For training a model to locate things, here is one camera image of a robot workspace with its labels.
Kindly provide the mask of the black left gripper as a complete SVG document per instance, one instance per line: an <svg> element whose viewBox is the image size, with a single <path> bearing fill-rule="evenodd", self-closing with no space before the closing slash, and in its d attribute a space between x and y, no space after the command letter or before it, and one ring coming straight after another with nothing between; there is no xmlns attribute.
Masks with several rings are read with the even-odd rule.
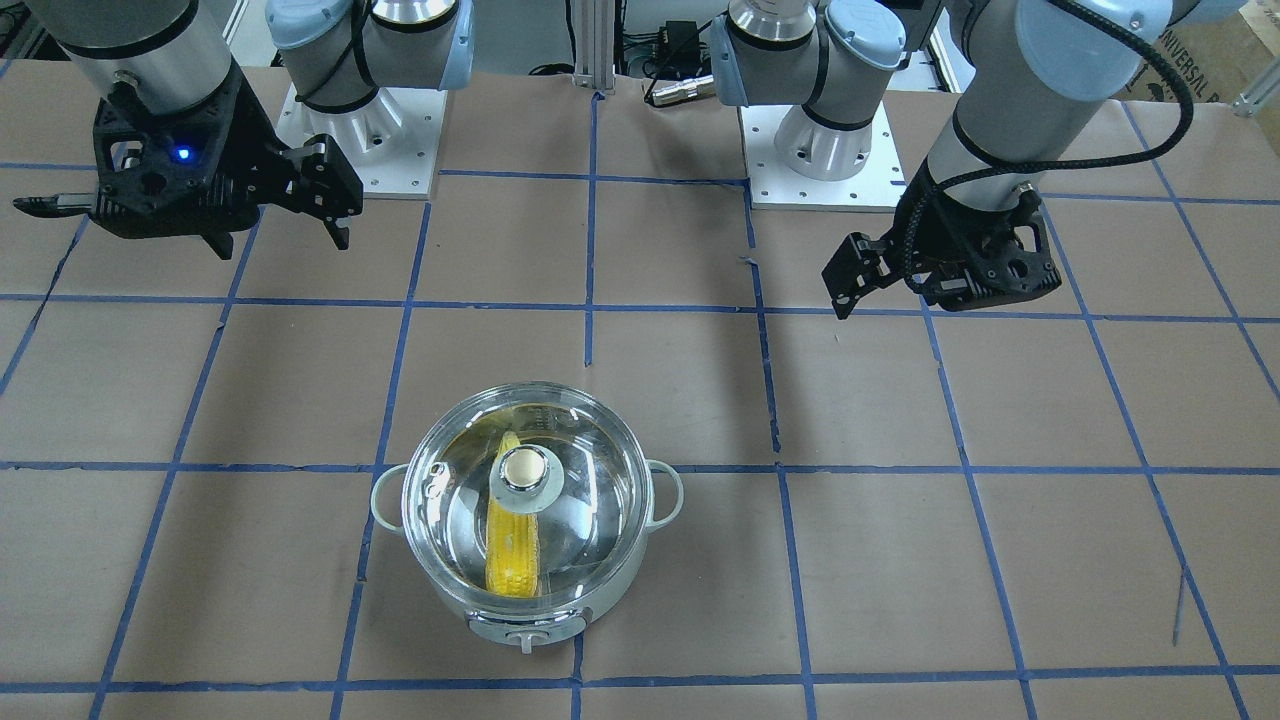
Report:
<svg viewBox="0 0 1280 720"><path fill-rule="evenodd" d="M900 231L923 213L906 274L924 275L916 292L927 301L1032 301L1046 295L1046 224L1042 199L1032 184L1015 188L1015 205L984 211L945 192L924 199L925 184L910 184L900 201ZM835 315L850 318L858 302L904 278L896 247L869 234L847 234L822 269Z"/></svg>

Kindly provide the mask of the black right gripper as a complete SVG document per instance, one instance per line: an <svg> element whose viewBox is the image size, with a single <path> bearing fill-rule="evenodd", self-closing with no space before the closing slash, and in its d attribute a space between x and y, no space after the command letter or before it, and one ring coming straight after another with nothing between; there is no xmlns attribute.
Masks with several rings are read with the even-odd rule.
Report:
<svg viewBox="0 0 1280 720"><path fill-rule="evenodd" d="M364 210L364 182L337 138L315 135L291 149L257 100L236 101L209 191L211 225L198 236L223 261L234 256L233 232L253 225L264 204L320 220L339 251L349 249L351 219Z"/></svg>

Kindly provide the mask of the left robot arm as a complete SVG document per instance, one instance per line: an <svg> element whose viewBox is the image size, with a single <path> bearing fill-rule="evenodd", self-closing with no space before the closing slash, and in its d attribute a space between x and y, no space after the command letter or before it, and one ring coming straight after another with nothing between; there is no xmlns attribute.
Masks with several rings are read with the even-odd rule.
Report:
<svg viewBox="0 0 1280 720"><path fill-rule="evenodd" d="M731 1L708 26L727 106L785 106L783 163L822 181L856 174L890 79L946 14L973 76L881 237L854 232L820 275L845 319L896 283L959 313L1023 304L1062 283L1041 178L1151 161L1190 128L1196 96L1156 49L1179 24L1222 20L1239 1ZM1142 64L1170 85L1179 118L1139 152L1066 158Z"/></svg>

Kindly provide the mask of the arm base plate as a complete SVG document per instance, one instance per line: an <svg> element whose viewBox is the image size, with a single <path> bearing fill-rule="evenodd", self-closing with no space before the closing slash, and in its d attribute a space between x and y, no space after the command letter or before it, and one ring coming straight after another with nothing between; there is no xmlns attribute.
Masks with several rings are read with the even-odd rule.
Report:
<svg viewBox="0 0 1280 720"><path fill-rule="evenodd" d="M740 108L739 119L754 209L890 213L908 186L883 104L852 131L799 106Z"/></svg>
<svg viewBox="0 0 1280 720"><path fill-rule="evenodd" d="M329 135L364 182L369 199L429 200L451 94L429 88L380 88L365 106L326 114L305 106L289 88L276 133L292 146Z"/></svg>

